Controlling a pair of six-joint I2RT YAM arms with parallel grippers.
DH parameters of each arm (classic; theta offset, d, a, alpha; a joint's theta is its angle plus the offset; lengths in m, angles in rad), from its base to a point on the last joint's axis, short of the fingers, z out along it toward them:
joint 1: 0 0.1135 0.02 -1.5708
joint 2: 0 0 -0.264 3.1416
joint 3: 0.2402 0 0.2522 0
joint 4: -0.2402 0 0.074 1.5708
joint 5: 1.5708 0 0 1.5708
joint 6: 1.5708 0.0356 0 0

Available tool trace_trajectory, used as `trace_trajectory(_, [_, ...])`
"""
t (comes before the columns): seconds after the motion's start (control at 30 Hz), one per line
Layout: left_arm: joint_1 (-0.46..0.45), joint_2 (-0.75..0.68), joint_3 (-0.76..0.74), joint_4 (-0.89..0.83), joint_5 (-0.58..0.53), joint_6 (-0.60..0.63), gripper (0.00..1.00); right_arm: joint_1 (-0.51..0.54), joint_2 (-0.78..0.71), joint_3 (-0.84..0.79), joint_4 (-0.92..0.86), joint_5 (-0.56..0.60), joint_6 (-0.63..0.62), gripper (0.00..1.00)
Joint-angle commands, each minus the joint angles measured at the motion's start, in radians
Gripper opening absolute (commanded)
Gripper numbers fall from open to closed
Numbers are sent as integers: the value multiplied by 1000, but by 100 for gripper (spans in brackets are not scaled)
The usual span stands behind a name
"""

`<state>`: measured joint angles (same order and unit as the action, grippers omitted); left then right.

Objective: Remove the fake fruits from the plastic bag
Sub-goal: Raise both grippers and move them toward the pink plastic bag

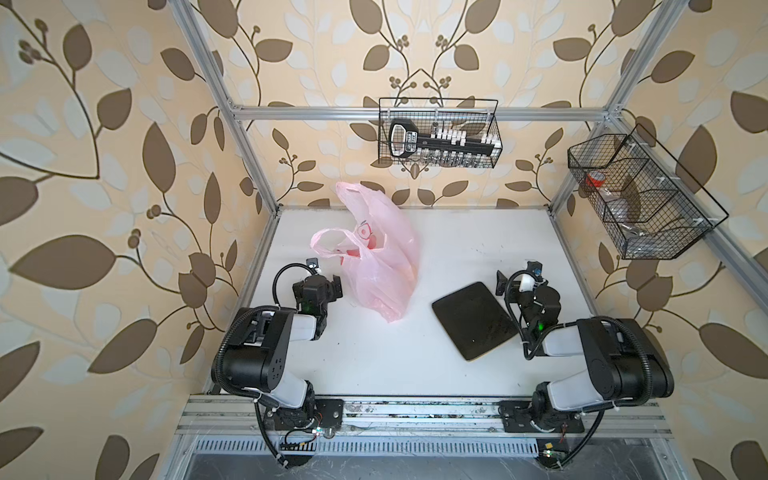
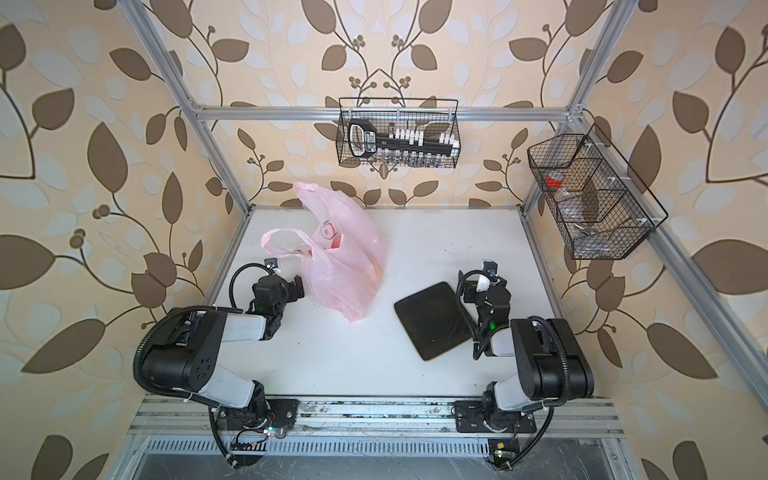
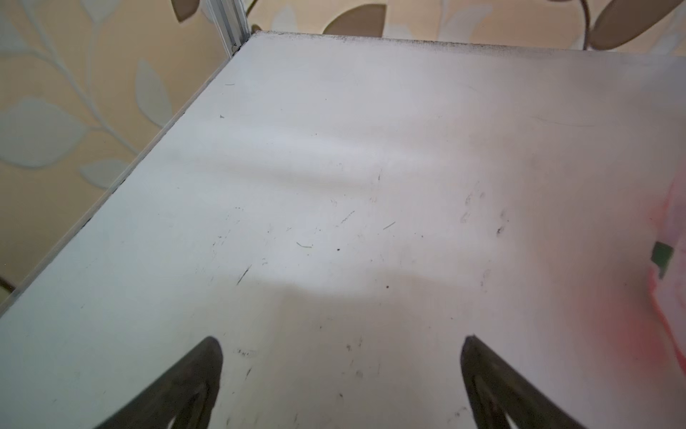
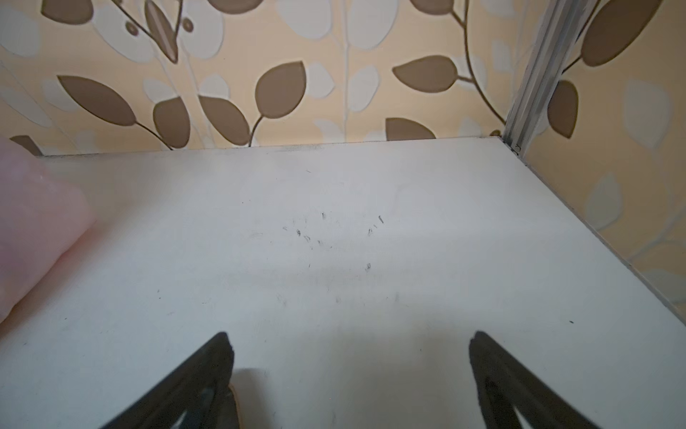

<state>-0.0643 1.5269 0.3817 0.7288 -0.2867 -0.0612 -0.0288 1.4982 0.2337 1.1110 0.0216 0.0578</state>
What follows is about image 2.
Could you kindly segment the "pink plastic bag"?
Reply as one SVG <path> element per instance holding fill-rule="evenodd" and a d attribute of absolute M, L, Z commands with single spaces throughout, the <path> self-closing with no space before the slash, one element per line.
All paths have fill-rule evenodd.
<path fill-rule="evenodd" d="M 295 228 L 265 233 L 260 245 L 278 259 L 297 257 L 314 301 L 353 323 L 363 319 L 379 292 L 387 248 L 379 227 L 340 191 L 297 182 L 293 192 L 317 219 L 308 234 Z"/>

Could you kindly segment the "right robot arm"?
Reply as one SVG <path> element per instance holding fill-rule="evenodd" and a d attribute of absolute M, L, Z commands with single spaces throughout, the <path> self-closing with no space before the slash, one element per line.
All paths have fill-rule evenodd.
<path fill-rule="evenodd" d="M 508 334 L 516 371 L 489 383 L 480 399 L 454 402 L 452 414 L 460 433 L 504 435 L 489 447 L 488 462 L 511 471 L 542 439 L 557 408 L 593 396 L 595 380 L 565 319 L 511 317 L 511 293 L 497 270 L 488 261 L 481 270 L 459 272 L 455 301 L 469 327 L 472 358 L 503 357 L 493 342 Z"/>

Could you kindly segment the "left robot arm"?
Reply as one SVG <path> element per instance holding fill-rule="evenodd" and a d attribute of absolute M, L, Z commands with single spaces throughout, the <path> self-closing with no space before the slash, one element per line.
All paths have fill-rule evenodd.
<path fill-rule="evenodd" d="M 298 417 L 296 399 L 269 400 L 257 380 L 219 363 L 223 344 L 269 341 L 289 304 L 305 296 L 303 280 L 279 275 L 276 260 L 256 263 L 263 275 L 240 309 L 196 305 L 171 309 L 139 343 L 133 377 L 146 392 L 205 406 L 214 444 L 234 469 L 251 464 L 248 455 L 272 438 L 282 439 Z"/>

